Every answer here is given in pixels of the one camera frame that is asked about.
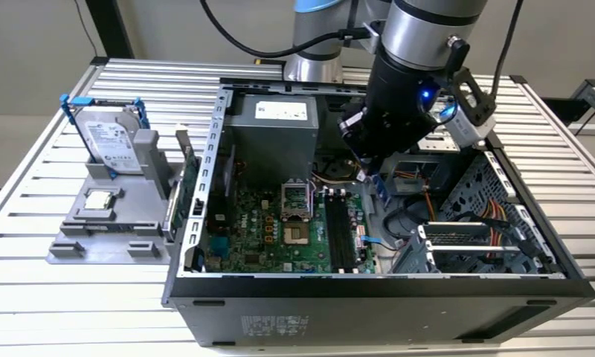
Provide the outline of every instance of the blue clip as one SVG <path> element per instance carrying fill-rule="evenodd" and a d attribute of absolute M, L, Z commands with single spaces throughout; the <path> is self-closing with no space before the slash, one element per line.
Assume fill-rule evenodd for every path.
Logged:
<path fill-rule="evenodd" d="M 380 244 L 380 238 L 375 237 L 362 236 L 362 241 Z"/>
<path fill-rule="evenodd" d="M 140 97 L 137 97 L 137 99 L 135 99 L 133 105 L 139 109 L 139 123 L 141 124 L 141 128 L 149 129 L 148 114 L 145 112 L 145 103 L 143 102 Z"/>
<path fill-rule="evenodd" d="M 84 136 L 83 136 L 83 133 L 81 133 L 81 130 L 79 130 L 79 125 L 77 125 L 77 123 L 76 123 L 76 121 L 75 121 L 75 115 L 73 115 L 72 112 L 71 112 L 71 104 L 68 104 L 68 98 L 69 98 L 68 94 L 63 94 L 63 95 L 60 95 L 60 100 L 61 100 L 61 110 L 64 111 L 64 114 L 67 115 L 68 122 L 71 123 L 71 125 L 75 125 L 75 128 L 77 129 L 79 137 L 81 138 L 81 141 L 84 142 L 84 145 L 85 145 L 85 147 L 87 147 L 88 154 L 91 154 L 91 160 L 92 160 L 92 162 L 96 162 L 96 160 L 95 160 L 95 155 L 92 155 L 92 151 L 91 151 L 91 148 L 88 147 L 87 141 L 85 141 Z"/>
<path fill-rule="evenodd" d="M 73 106 L 92 106 L 95 104 L 95 98 L 92 97 L 75 97 L 71 104 Z"/>

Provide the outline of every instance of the white sticker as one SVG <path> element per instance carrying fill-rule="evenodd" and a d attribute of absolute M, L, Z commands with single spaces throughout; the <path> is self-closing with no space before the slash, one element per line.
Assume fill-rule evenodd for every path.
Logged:
<path fill-rule="evenodd" d="M 97 121 L 88 121 L 87 128 L 103 163 L 119 173 L 141 173 L 125 128 L 117 123 Z"/>
<path fill-rule="evenodd" d="M 359 173 L 358 173 L 358 181 L 359 182 L 363 182 L 366 180 L 366 173 L 364 173 L 364 170 L 359 170 Z"/>
<path fill-rule="evenodd" d="M 258 102 L 256 119 L 307 120 L 307 104 L 295 102 Z"/>
<path fill-rule="evenodd" d="M 241 316 L 241 329 L 248 336 L 304 336 L 308 315 Z"/>

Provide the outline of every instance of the aluminum extrusion table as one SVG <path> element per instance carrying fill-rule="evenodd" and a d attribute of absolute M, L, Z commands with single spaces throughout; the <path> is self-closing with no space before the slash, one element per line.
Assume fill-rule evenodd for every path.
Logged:
<path fill-rule="evenodd" d="M 366 84 L 368 74 L 347 68 L 346 82 Z M 183 160 L 175 125 L 188 127 L 203 154 L 220 77 L 279 80 L 280 67 L 112 59 L 88 68 L 72 95 L 140 96 L 160 148 L 169 160 Z M 488 89 L 491 77 L 478 76 L 478 82 Z M 517 82 L 500 81 L 495 132 L 595 288 L 595 160 L 530 85 Z M 203 349 L 177 312 L 160 306 L 167 266 L 44 261 L 87 177 L 85 160 L 59 111 L 0 192 L 0 356 L 595 356 L 595 300 L 500 345 Z"/>

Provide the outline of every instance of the orange wire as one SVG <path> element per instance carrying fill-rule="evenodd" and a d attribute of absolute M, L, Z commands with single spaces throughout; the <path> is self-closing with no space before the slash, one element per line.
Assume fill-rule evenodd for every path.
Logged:
<path fill-rule="evenodd" d="M 492 205 L 492 219 L 496 219 L 496 206 L 494 205 L 494 200 L 488 199 L 488 203 Z M 491 238 L 491 245 L 496 245 L 496 233 L 494 232 L 494 229 L 490 228 L 490 231 L 492 233 Z"/>
<path fill-rule="evenodd" d="M 430 194 L 427 193 L 427 190 L 426 190 L 424 194 L 426 194 L 427 210 L 430 211 L 430 219 L 431 219 L 432 221 L 435 221 L 435 220 L 436 220 L 436 217 L 435 217 L 435 209 L 432 208 L 432 203 L 431 203 L 431 201 L 430 201 Z"/>

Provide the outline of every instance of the hard disk drive label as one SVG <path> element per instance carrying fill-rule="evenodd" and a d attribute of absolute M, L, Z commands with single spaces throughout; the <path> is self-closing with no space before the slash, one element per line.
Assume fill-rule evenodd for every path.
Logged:
<path fill-rule="evenodd" d="M 308 316 L 241 316 L 241 329 L 245 335 L 263 336 L 304 336 L 307 333 Z"/>
<path fill-rule="evenodd" d="M 258 102 L 256 119 L 308 120 L 307 104 L 292 102 Z"/>
<path fill-rule="evenodd" d="M 119 173 L 141 173 L 128 132 L 117 123 L 88 121 L 87 128 L 103 163 Z"/>

